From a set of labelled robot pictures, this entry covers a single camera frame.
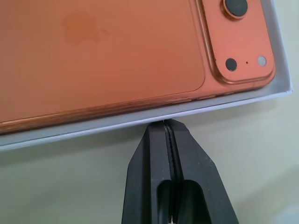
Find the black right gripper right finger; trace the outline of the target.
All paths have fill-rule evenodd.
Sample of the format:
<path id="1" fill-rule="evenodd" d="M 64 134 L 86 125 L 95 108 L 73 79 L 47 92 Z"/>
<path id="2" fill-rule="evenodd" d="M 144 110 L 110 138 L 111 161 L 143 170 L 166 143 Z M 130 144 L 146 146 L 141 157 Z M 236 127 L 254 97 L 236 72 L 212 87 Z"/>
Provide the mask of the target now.
<path id="1" fill-rule="evenodd" d="M 239 221 L 212 159 L 176 120 L 165 122 L 176 170 L 175 224 L 237 224 Z"/>

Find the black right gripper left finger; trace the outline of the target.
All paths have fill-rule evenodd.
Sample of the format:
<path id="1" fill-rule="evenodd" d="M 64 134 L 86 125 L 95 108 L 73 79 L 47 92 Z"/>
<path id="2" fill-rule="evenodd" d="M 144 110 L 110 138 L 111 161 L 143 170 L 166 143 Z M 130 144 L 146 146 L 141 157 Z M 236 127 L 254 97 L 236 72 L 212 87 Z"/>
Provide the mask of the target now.
<path id="1" fill-rule="evenodd" d="M 127 170 L 123 224 L 169 221 L 171 174 L 164 123 L 150 123 Z"/>

